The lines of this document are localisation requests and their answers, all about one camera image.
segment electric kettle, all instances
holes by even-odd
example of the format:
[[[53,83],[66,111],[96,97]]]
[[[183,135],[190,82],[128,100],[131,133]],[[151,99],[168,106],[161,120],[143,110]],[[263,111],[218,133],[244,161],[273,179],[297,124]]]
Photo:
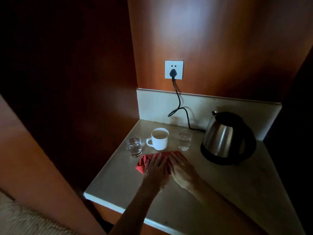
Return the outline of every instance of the electric kettle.
[[[212,111],[212,114],[214,118],[208,124],[200,148],[202,155],[218,165],[238,165],[249,158],[256,149],[256,140],[243,119],[231,112]],[[245,150],[239,154],[243,140]]]

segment forearm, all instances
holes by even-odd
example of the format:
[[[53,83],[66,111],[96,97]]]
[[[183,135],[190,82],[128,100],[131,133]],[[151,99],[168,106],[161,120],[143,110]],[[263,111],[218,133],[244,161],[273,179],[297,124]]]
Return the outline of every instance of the forearm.
[[[139,235],[143,221],[155,196],[155,193],[149,193],[140,187],[109,235]]]
[[[267,234],[251,218],[199,179],[189,191],[212,213],[221,234]]]

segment power cord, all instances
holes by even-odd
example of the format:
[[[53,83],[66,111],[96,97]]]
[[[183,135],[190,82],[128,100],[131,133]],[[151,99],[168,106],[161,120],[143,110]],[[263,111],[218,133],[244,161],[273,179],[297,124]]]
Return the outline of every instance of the power cord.
[[[201,132],[205,132],[205,130],[203,130],[203,129],[196,129],[196,128],[191,128],[191,127],[190,127],[188,112],[187,112],[187,110],[186,110],[185,107],[180,107],[180,104],[181,104],[181,102],[180,102],[180,97],[179,97],[179,94],[178,94],[177,89],[176,89],[176,86],[175,86],[175,76],[176,76],[176,75],[177,75],[176,70],[175,70],[175,69],[172,69],[171,72],[170,72],[170,76],[172,77],[172,83],[173,83],[174,89],[175,89],[175,91],[176,91],[178,100],[179,100],[179,105],[178,105],[178,108],[175,109],[175,110],[173,110],[171,113],[169,113],[169,114],[167,115],[167,117],[170,117],[170,116],[172,116],[173,114],[175,114],[178,110],[182,110],[182,109],[183,109],[183,110],[186,111],[187,121],[188,121],[188,126],[189,126],[189,128],[190,128],[191,130],[198,130],[198,131],[201,131]]]

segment mug handle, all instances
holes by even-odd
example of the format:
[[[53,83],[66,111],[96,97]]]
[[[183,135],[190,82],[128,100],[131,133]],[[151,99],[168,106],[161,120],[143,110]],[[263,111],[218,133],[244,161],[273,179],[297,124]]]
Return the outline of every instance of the mug handle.
[[[153,145],[152,145],[152,144],[148,143],[150,140],[152,140],[152,137],[147,138],[146,143],[147,143],[147,145],[148,145],[148,146],[153,147]]]

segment ceramic cup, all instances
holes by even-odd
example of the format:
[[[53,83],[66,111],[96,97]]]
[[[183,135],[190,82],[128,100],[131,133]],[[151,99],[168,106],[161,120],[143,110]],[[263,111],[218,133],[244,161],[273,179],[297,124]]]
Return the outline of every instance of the ceramic cup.
[[[147,145],[155,148],[158,151],[164,150],[167,147],[168,130],[165,128],[156,128],[152,131],[151,137],[147,138]]]

